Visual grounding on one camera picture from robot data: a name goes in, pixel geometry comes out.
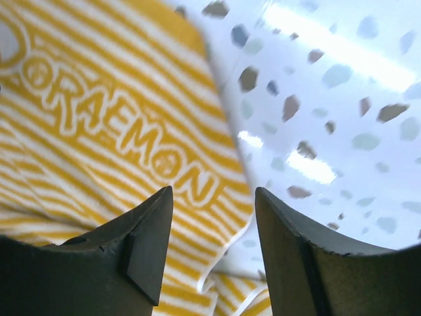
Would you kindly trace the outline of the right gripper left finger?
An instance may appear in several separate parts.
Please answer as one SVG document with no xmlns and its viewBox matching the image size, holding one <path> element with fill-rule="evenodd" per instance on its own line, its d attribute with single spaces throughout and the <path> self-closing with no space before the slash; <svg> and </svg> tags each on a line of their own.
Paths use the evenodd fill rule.
<svg viewBox="0 0 421 316">
<path fill-rule="evenodd" d="M 2 315 L 150 315 L 173 214 L 170 186 L 57 246 L 1 237 Z"/>
</svg>

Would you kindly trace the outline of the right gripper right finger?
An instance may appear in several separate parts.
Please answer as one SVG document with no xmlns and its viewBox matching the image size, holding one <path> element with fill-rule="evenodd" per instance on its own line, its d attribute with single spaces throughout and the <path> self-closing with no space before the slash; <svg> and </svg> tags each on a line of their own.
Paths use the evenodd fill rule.
<svg viewBox="0 0 421 316">
<path fill-rule="evenodd" d="M 274 315 L 420 314 L 420 246 L 347 237 L 265 188 L 256 189 L 255 213 Z"/>
</svg>

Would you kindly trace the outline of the yellow striped Doraemon towel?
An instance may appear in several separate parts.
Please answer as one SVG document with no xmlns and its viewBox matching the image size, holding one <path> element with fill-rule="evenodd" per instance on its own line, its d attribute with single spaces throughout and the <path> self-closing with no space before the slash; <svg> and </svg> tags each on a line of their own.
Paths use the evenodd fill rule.
<svg viewBox="0 0 421 316">
<path fill-rule="evenodd" d="M 161 1 L 1 2 L 1 232 L 36 244 L 164 186 L 155 315 L 270 315 L 265 282 L 214 272 L 253 197 L 197 29 Z"/>
</svg>

